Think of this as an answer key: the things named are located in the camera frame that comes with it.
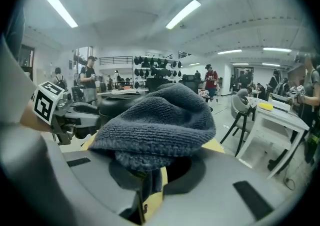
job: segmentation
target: fluorescent light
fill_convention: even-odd
[[[170,22],[167,24],[166,28],[172,29],[178,24],[181,20],[183,20],[186,16],[188,16],[191,12],[193,12],[196,8],[201,5],[197,0],[192,0],[187,6],[185,6],[182,11],[180,11]]]
[[[264,47],[263,50],[264,50],[264,51],[274,51],[274,52],[291,52],[291,51],[292,51],[292,50],[290,50],[290,49],[268,48],[268,47]]]
[[[76,28],[78,26],[59,0],[47,1],[56,10],[56,12],[58,12],[59,15],[68,23],[69,26],[71,26],[72,28]]]
[[[272,67],[279,67],[280,65],[277,64],[269,64],[269,63],[262,63],[264,66],[272,66]]]
[[[242,50],[232,50],[232,51],[218,52],[218,54],[226,54],[226,53],[241,52],[241,51]]]

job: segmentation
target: white ceiling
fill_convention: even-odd
[[[79,27],[70,28],[46,0],[26,0],[26,25],[65,48],[155,44],[204,58],[218,51],[230,61],[277,62],[290,66],[301,47],[316,43],[311,23],[297,0],[198,0],[184,29],[165,28],[191,0],[60,0]],[[262,47],[292,49],[292,55]]]

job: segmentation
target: floor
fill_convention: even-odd
[[[230,108],[231,95],[218,97],[218,102],[215,99],[209,105],[213,108],[212,115],[217,130],[215,138],[220,142],[234,122],[234,118],[231,116]],[[241,131],[238,131],[235,136],[230,134],[224,141],[222,146],[227,154],[232,156],[235,155],[240,135]],[[283,151],[281,147],[273,145],[267,154],[265,151],[268,150],[268,144],[268,142],[253,140],[241,158],[246,165],[265,177],[267,177],[270,173],[270,171],[267,169],[269,160],[276,159]],[[273,176],[270,181],[273,182],[281,192],[289,196],[293,191],[286,187],[284,184],[284,178],[288,177],[292,179],[296,185],[296,189],[298,189],[305,186],[309,182],[310,175],[311,166],[304,160],[304,145],[301,144],[295,152],[289,167],[283,170],[279,175]],[[294,185],[291,181],[287,184],[290,188],[294,188]]]

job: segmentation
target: black and white tag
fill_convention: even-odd
[[[43,92],[38,90],[35,101],[34,101],[34,111],[42,120],[50,124],[50,117],[53,110],[54,102],[48,98]]]
[[[54,85],[50,82],[45,82],[44,84],[41,85],[42,87],[46,88],[48,91],[52,92],[55,95],[59,95],[61,92],[64,91],[64,89],[60,88],[57,85]]]

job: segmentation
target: black chair leg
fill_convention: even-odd
[[[232,136],[235,136],[235,134],[236,134],[236,132],[238,132],[238,130],[239,130],[239,128],[237,128],[237,129],[235,130],[235,132],[233,133]]]
[[[228,135],[231,133],[232,129],[236,126],[236,123],[238,122],[239,118],[241,117],[240,114],[236,115],[235,121],[233,122],[232,126],[230,127],[229,131],[227,132],[227,134],[223,137],[222,141],[220,142],[220,144],[222,144],[225,139],[228,137]]]
[[[245,116],[244,119],[243,119],[243,126],[242,126],[241,137],[240,137],[238,149],[236,150],[236,153],[235,153],[234,156],[237,156],[239,151],[240,151],[240,149],[241,149],[242,141],[244,139],[244,132],[246,130],[246,124],[247,124],[247,117]]]

